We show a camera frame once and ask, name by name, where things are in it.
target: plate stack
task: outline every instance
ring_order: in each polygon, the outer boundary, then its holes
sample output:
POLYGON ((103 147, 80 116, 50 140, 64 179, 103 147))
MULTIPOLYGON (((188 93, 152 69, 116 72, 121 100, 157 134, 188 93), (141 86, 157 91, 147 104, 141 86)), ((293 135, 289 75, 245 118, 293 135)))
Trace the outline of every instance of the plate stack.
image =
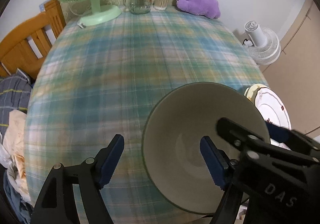
MULTIPOLYGON (((289 115, 281 99, 270 88, 263 84, 253 84, 244 95, 259 110, 266 122, 291 130, 289 115)), ((284 143, 279 144, 271 139, 271 144, 289 149, 284 143)))

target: plaid tablecloth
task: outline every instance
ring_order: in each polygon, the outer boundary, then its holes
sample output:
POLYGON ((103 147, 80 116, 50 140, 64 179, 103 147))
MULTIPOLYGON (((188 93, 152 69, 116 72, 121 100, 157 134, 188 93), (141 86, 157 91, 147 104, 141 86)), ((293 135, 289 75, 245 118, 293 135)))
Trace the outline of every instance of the plaid tablecloth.
MULTIPOLYGON (((38 75, 28 107, 25 160, 35 203, 54 163, 81 163, 116 133, 124 153, 101 190, 115 223, 187 223, 184 212, 157 191, 141 157, 141 135, 157 102, 191 82, 210 81, 241 93, 266 84, 255 62, 218 20, 174 8, 145 15, 123 12, 85 29, 69 23, 38 75)), ((75 198, 87 223, 78 186, 75 198)))

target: wooden headboard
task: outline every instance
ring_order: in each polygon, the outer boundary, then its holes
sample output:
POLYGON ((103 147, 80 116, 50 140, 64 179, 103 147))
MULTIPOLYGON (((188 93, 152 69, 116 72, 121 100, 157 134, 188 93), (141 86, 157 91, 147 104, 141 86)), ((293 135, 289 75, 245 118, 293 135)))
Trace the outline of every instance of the wooden headboard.
MULTIPOLYGON (((58 0, 50 0, 44 4, 44 9, 45 12, 18 25, 0 42, 0 62, 11 74, 19 68, 36 79, 52 47, 44 27, 50 25, 56 38, 65 27, 66 22, 58 0), (27 41, 29 36, 35 42, 42 58, 38 59, 33 52, 27 41)), ((0 76, 7 77, 8 75, 9 73, 0 64, 0 76)))

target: bowl rim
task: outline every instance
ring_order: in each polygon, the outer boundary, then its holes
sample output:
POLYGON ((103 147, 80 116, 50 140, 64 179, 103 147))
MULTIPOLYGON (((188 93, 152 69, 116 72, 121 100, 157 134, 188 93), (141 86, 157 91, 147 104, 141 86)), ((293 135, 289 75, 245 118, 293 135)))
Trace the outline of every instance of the bowl rim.
POLYGON ((247 99, 244 95, 242 95, 241 93, 239 93, 237 90, 227 86, 227 85, 223 85, 223 84, 220 84, 220 83, 217 83, 217 82, 210 82, 210 81, 199 81, 199 82, 192 82, 192 83, 187 83, 185 85, 182 85, 182 86, 179 86, 173 90, 171 90, 169 93, 167 93, 166 95, 164 95, 158 102, 157 104, 153 107, 153 109, 151 110, 151 112, 149 113, 148 115, 148 118, 145 122, 145 125, 143 127, 143 132, 142 132, 142 138, 141 138, 141 155, 142 155, 142 161, 143 161, 143 166, 144 166, 144 169, 147 173, 147 176, 148 178, 151 180, 152 184, 156 187, 156 189, 160 192, 160 194, 164 197, 164 199, 166 201, 168 201, 170 204, 176 206, 177 208, 185 211, 185 212, 189 212, 189 213, 192 213, 192 214, 197 214, 197 215, 212 215, 212 214, 215 214, 215 212, 208 212, 208 213, 203 213, 203 212, 194 212, 194 211, 191 211, 191 210, 188 210, 188 209, 185 209, 185 208, 182 208, 181 206, 175 204, 173 201, 170 201, 158 188, 158 186, 155 184, 155 182, 153 181, 153 179, 151 178, 151 175, 148 171, 148 168, 147 168, 147 165, 146 165, 146 161, 145 161, 145 156, 144 156, 144 140, 145 140, 145 132, 146 132, 146 128, 147 128, 147 125, 148 125, 148 122, 149 122, 149 119, 151 117, 151 115, 153 114, 154 110, 157 108, 157 106, 165 99, 167 98, 172 92, 180 89, 180 88, 183 88, 183 87, 186 87, 186 86, 189 86, 189 85, 200 85, 200 84, 214 84, 214 85, 220 85, 220 86, 223 86, 225 88, 228 88, 228 89, 231 89, 232 91, 238 93, 240 96, 242 96, 244 98, 244 100, 247 100, 249 103, 251 103, 251 105, 256 109, 256 106, 249 100, 247 99))

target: crumpled cloth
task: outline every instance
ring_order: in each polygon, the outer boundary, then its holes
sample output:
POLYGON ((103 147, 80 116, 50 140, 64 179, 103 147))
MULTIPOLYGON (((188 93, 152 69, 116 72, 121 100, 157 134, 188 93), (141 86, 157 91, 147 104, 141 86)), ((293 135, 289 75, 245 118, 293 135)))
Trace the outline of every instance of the crumpled cloth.
POLYGON ((3 138, 3 148, 8 152, 12 163, 8 162, 8 154, 5 154, 1 146, 0 151, 1 160, 6 160, 5 165, 2 165, 7 168, 9 182, 25 202, 31 203, 24 166, 23 136, 26 117, 27 115, 19 110, 9 113, 9 127, 3 138))
POLYGON ((7 171, 3 175, 3 189, 17 218, 24 224, 30 224, 33 207, 25 202, 8 180, 7 171))

